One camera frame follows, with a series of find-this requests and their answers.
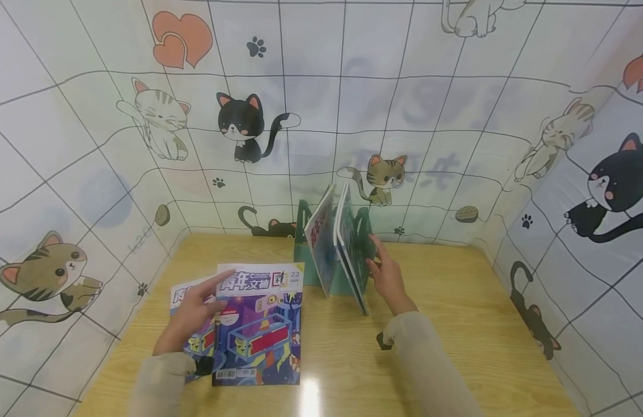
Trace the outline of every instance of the sleeve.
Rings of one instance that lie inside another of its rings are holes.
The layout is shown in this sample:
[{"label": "sleeve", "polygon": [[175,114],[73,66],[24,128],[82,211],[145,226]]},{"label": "sleeve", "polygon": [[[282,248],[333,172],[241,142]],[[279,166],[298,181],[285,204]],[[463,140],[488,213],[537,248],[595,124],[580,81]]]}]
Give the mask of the sleeve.
[{"label": "sleeve", "polygon": [[148,357],[129,399],[128,417],[178,417],[185,377],[196,364],[181,352]]},{"label": "sleeve", "polygon": [[483,416],[426,316],[406,312],[393,317],[384,330],[384,341],[395,344],[424,416]]}]

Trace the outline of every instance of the magazine cover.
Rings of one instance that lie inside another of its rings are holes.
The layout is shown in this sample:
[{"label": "magazine cover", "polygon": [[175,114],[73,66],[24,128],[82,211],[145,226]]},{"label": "magazine cover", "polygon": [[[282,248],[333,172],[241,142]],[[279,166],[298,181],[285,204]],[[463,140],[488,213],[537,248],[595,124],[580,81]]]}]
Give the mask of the magazine cover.
[{"label": "magazine cover", "polygon": [[349,183],[345,182],[337,205],[333,242],[340,264],[344,269],[344,274],[347,276],[349,284],[351,284],[354,297],[359,303],[362,313],[368,315],[367,303],[363,297],[365,286],[360,287],[358,285],[359,280],[355,275],[356,268],[352,262],[352,256],[356,258],[355,251],[352,250],[355,241],[354,216],[351,214],[351,192],[349,192]]},{"label": "magazine cover", "polygon": [[335,185],[326,190],[317,209],[305,226],[305,236],[317,269],[321,288],[326,298],[330,296],[330,286],[337,265],[337,255],[333,245],[333,193]]},{"label": "magazine cover", "polygon": [[[195,285],[206,281],[213,276],[207,276],[195,281],[185,282],[171,289],[171,317],[175,314],[182,299],[184,299],[187,290]],[[211,295],[206,299],[206,303],[215,301],[215,296]],[[215,357],[215,319],[207,320],[197,333],[194,333],[185,343],[184,352],[192,357],[197,363],[197,371],[185,378],[185,383],[195,381],[202,376],[210,375],[218,369],[223,363],[223,357]]]},{"label": "magazine cover", "polygon": [[212,385],[298,385],[304,263],[221,264],[215,355],[225,357]]}]

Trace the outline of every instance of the hand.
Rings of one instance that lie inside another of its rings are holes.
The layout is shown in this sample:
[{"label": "hand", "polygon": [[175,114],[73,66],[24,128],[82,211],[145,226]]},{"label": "hand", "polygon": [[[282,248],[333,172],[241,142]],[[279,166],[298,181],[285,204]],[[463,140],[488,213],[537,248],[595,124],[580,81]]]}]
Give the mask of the hand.
[{"label": "hand", "polygon": [[155,343],[153,356],[165,353],[181,352],[185,342],[203,327],[203,324],[224,310],[226,301],[215,301],[209,304],[205,300],[215,294],[215,288],[221,281],[232,276],[235,269],[224,271],[207,281],[193,286],[185,293],[180,307],[168,322],[168,325]]},{"label": "hand", "polygon": [[393,316],[418,311],[416,304],[406,295],[400,264],[388,255],[384,243],[377,236],[370,235],[370,239],[377,246],[377,257],[381,260],[380,264],[372,259],[365,260],[367,267],[370,269],[370,277],[374,280],[374,287],[377,289],[377,293],[386,301]]}]

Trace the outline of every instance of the wooden desk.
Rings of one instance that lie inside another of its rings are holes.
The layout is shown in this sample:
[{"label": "wooden desk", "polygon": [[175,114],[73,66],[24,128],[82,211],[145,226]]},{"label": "wooden desk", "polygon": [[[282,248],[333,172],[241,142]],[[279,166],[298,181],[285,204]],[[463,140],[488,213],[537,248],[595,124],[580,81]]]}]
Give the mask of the wooden desk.
[{"label": "wooden desk", "polygon": [[[406,288],[443,339],[487,416],[578,416],[483,255],[467,247],[387,243]],[[219,263],[291,262],[293,240],[187,237],[80,405],[77,417],[123,416],[141,360],[168,322],[169,289]],[[395,352],[374,337],[391,318],[370,282],[371,316],[349,297],[303,295],[300,386],[185,388],[181,416],[415,416],[416,401]]]}]

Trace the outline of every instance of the barcode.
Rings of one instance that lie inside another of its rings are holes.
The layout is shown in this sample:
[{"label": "barcode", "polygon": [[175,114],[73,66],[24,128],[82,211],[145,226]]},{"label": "barcode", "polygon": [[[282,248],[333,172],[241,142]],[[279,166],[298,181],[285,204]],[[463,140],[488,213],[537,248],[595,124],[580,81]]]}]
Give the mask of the barcode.
[{"label": "barcode", "polygon": [[215,374],[217,379],[236,379],[235,369],[222,369]]},{"label": "barcode", "polygon": [[249,377],[256,377],[256,368],[255,369],[238,369],[238,372],[236,372],[236,376],[238,378],[249,378]]}]

